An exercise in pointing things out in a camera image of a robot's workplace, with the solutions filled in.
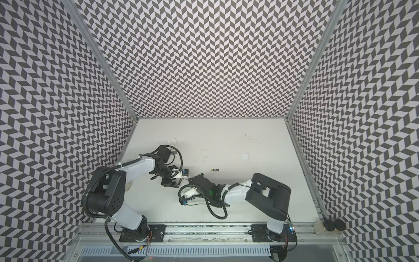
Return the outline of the aluminium corner post right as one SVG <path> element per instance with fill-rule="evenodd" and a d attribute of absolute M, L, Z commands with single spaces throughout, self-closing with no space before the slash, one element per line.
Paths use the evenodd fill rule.
<path fill-rule="evenodd" d="M 287 114 L 286 120 L 289 122 L 291 121 L 293 115 L 295 114 L 297 108 L 299 107 L 299 104 L 308 88 L 308 85 L 311 82 L 311 79 L 319 65 L 319 62 L 322 58 L 322 55 L 333 35 L 333 32 L 338 25 L 339 19 L 342 16 L 346 5 L 348 4 L 348 1 L 345 0 L 339 0 L 336 2 L 336 6 L 331 14 L 330 20 L 327 22 L 325 30 L 323 34 L 321 35 L 319 45 L 314 51 L 314 55 L 312 57 L 312 60 L 309 64 L 309 67 L 303 77 L 302 83 L 296 93 L 296 97 L 291 105 L 291 108 Z"/>

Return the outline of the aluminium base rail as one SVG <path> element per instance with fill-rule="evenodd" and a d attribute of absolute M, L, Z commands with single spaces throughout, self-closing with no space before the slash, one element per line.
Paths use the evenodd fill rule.
<path fill-rule="evenodd" d="M 252 222 L 217 222 L 217 223 L 167 223 L 162 242 L 156 245 L 252 245 L 252 236 L 248 234 Z M 346 241 L 341 233 L 318 235 L 314 224 L 294 222 L 297 244 L 301 245 L 344 245 Z M 110 245 L 103 223 L 83 223 L 79 226 L 76 237 L 70 247 L 77 245 Z"/>

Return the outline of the small bottle black cap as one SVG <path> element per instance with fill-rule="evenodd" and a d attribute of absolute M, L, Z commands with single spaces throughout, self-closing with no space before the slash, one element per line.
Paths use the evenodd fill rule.
<path fill-rule="evenodd" d="M 131 188 L 131 186 L 132 186 L 132 181 L 130 181 L 129 183 L 127 183 L 126 185 L 125 185 L 125 191 L 127 192 L 127 191 L 129 191 L 130 190 L 130 188 Z"/>

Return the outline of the black round knob pair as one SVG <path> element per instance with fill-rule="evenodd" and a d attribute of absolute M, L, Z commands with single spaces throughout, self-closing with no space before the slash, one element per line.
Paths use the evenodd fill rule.
<path fill-rule="evenodd" d="M 341 220 L 340 218 L 337 218 L 335 220 L 326 219 L 323 221 L 324 229 L 328 232 L 334 232 L 334 231 L 345 231 L 347 229 L 346 223 Z"/>

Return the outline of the white remote green buttons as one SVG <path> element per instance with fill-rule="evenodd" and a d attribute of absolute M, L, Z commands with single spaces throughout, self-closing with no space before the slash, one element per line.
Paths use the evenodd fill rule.
<path fill-rule="evenodd" d="M 169 140 L 167 140 L 167 144 L 170 145 L 170 146 L 176 147 L 177 146 L 177 141 L 176 141 L 176 139 L 169 139 Z"/>

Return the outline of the aluminium corner post left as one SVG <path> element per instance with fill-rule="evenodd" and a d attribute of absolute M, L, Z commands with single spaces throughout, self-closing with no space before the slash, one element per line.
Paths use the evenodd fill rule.
<path fill-rule="evenodd" d="M 127 109 L 129 115 L 135 120 L 138 120 L 136 112 L 132 107 L 130 101 L 126 97 L 122 87 L 120 86 L 115 74 L 111 70 L 110 66 L 108 65 L 103 53 L 99 49 L 97 42 L 95 41 L 93 35 L 91 34 L 90 30 L 88 29 L 87 25 L 85 24 L 81 14 L 79 13 L 74 1 L 70 0 L 62 0 L 61 3 L 64 5 L 65 9 L 70 15 L 70 18 L 74 22 L 77 29 L 80 31 L 84 41 L 86 42 L 87 46 L 92 51 L 92 54 L 96 58 L 97 62 L 99 63 L 101 69 L 103 70 L 105 76 L 109 80 L 112 88 L 118 95 L 119 99 L 121 100 L 124 107 Z"/>

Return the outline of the aluminium corner post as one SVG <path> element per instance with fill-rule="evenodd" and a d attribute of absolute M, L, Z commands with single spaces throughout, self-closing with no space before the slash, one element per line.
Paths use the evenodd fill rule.
<path fill-rule="evenodd" d="M 130 101 L 126 97 L 122 87 L 120 86 L 115 74 L 111 70 L 110 66 L 108 65 L 103 53 L 99 49 L 97 42 L 95 41 L 93 35 L 91 34 L 90 30 L 88 29 L 87 25 L 85 24 L 81 14 L 79 13 L 74 1 L 70 0 L 62 0 L 61 3 L 64 5 L 65 9 L 70 15 L 70 18 L 74 22 L 77 29 L 80 31 L 84 41 L 86 42 L 87 46 L 92 51 L 92 54 L 96 58 L 97 62 L 99 63 L 101 69 L 103 70 L 105 76 L 109 80 L 112 88 L 118 95 L 119 99 L 121 100 L 124 107 L 127 109 L 129 115 L 135 120 L 138 120 L 136 112 L 132 107 Z"/>
<path fill-rule="evenodd" d="M 286 120 L 289 122 L 291 121 L 293 115 L 295 114 L 297 108 L 299 107 L 299 104 L 308 88 L 308 85 L 311 82 L 311 79 L 319 65 L 319 62 L 322 58 L 322 55 L 333 35 L 333 32 L 338 25 L 339 19 L 342 16 L 346 5 L 348 4 L 348 1 L 345 0 L 339 0 L 336 2 L 336 6 L 331 14 L 330 20 L 327 22 L 325 30 L 323 34 L 321 35 L 319 45 L 314 51 L 314 55 L 312 57 L 312 60 L 309 64 L 309 67 L 303 77 L 302 83 L 296 93 L 296 97 L 291 105 L 291 108 L 287 114 Z"/>

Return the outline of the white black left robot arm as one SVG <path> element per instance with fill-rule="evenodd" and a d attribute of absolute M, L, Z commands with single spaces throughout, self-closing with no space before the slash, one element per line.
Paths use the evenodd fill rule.
<path fill-rule="evenodd" d="M 183 170 L 183 157 L 171 145 L 160 145 L 151 153 L 121 162 L 114 167 L 97 168 L 82 196 L 81 205 L 90 218 L 110 219 L 122 227 L 122 234 L 143 242 L 151 234 L 147 218 L 125 203 L 125 189 L 136 178 L 152 175 L 169 182 Z"/>

